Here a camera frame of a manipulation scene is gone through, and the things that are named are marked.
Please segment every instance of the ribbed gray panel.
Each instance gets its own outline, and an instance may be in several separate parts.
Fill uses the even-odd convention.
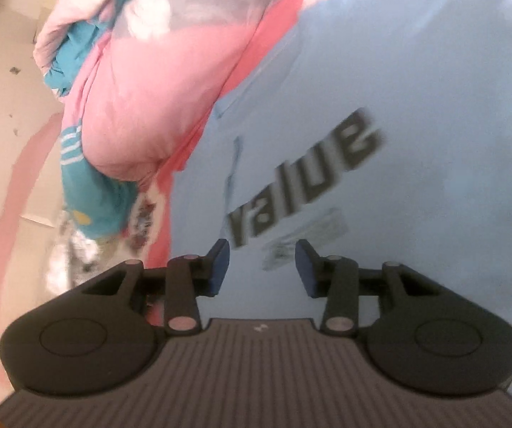
[[[7,428],[512,428],[512,398],[411,393],[353,341],[307,320],[215,320],[199,336],[169,341],[123,387],[84,399],[20,391],[0,420]]]

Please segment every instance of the white stripe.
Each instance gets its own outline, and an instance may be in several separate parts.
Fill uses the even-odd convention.
[[[67,141],[67,140],[69,140],[69,139],[76,138],[76,137],[77,137],[77,133],[75,133],[75,132],[73,132],[73,133],[68,133],[67,135],[64,135],[64,136],[62,137],[62,143],[63,143],[64,141]]]
[[[72,145],[71,147],[65,147],[63,150],[62,150],[62,156],[64,154],[68,154],[70,151],[74,151],[75,149],[78,149],[79,147],[81,146],[81,142],[78,141],[78,143],[76,143],[75,145]]]
[[[63,159],[60,161],[61,165],[68,165],[73,163],[79,163],[80,161],[83,161],[83,155],[80,154],[79,156],[70,157],[69,159]]]

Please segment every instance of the red fabric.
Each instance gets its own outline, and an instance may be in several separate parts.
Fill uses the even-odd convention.
[[[266,13],[254,37],[246,47],[242,57],[228,80],[224,84],[220,96],[234,90],[258,66],[268,52],[288,33],[298,21],[298,13],[303,0],[280,0]],[[166,196],[163,224],[159,236],[151,245],[146,260],[146,267],[165,266],[171,253],[171,192],[172,175],[184,169],[186,161],[201,139],[202,132],[210,111],[194,127],[179,149],[161,167],[154,184],[161,194]]]

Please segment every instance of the blue fabric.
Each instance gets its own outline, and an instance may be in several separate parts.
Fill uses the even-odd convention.
[[[59,96],[69,93],[89,52],[101,36],[115,24],[117,16],[128,0],[114,1],[115,12],[111,20],[99,21],[96,17],[92,21],[78,21],[70,26],[50,70],[44,76],[46,85],[57,90]]]
[[[302,14],[175,177],[171,254],[207,252],[223,226],[204,323],[320,320],[294,265],[308,238],[366,268],[402,262],[512,324],[512,0]]]
[[[78,228],[91,239],[123,230],[137,198],[137,184],[98,172],[83,156],[82,126],[62,131],[62,185],[67,209]]]

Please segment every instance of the yellow spot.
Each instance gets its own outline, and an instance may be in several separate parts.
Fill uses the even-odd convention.
[[[80,224],[80,225],[91,224],[91,218],[89,217],[89,215],[86,215],[83,212],[79,212],[77,210],[74,210],[71,213],[74,216],[75,221],[77,221],[78,224]]]

